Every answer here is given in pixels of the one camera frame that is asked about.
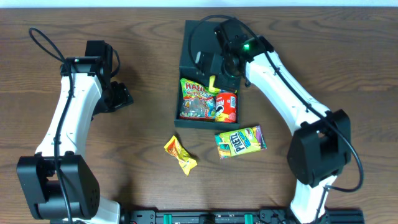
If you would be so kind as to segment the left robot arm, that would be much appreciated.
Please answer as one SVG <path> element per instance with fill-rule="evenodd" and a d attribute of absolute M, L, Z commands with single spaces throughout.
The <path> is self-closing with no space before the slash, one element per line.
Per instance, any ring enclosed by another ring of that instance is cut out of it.
<path fill-rule="evenodd" d="M 85 162 L 94 115 L 132 104 L 123 83 L 112 80 L 117 52 L 103 40 L 89 40 L 82 57 L 69 57 L 60 74 L 61 94 L 50 127 L 33 156 L 22 156 L 17 176 L 35 219 L 53 223 L 124 223 L 119 203 L 101 196 Z"/>

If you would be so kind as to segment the red Pringles can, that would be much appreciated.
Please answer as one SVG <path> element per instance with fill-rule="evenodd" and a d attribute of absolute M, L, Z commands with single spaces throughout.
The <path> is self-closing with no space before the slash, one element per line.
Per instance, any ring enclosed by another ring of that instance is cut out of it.
<path fill-rule="evenodd" d="M 230 92 L 217 94 L 215 121 L 220 123 L 235 123 L 236 119 L 237 96 Z"/>

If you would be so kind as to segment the green Haribo gummy bag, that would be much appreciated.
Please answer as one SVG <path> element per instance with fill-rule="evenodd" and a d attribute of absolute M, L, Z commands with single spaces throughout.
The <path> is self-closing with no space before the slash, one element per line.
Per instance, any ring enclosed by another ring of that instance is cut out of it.
<path fill-rule="evenodd" d="M 207 87 L 182 78 L 182 106 L 179 113 L 180 119 L 215 120 L 215 94 L 208 91 Z"/>

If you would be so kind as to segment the green Pretz snack box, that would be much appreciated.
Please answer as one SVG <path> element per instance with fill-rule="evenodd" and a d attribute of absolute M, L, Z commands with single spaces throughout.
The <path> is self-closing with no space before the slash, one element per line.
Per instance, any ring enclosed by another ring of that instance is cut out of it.
<path fill-rule="evenodd" d="M 260 125 L 216 134 L 215 142 L 220 159 L 267 149 Z"/>

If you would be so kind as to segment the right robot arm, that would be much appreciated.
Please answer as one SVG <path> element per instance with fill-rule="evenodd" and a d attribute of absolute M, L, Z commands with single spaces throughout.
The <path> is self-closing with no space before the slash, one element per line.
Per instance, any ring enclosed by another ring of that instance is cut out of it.
<path fill-rule="evenodd" d="M 221 53 L 207 61 L 203 51 L 190 60 L 204 75 L 215 75 L 214 86 L 237 90 L 245 78 L 279 112 L 292 133 L 287 161 L 297 179 L 290 211 L 299 223 L 317 223 L 325 216 L 325 200 L 354 153 L 351 126 L 343 110 L 335 112 L 314 99 L 290 74 L 273 46 L 239 19 L 219 15 L 214 33 Z"/>

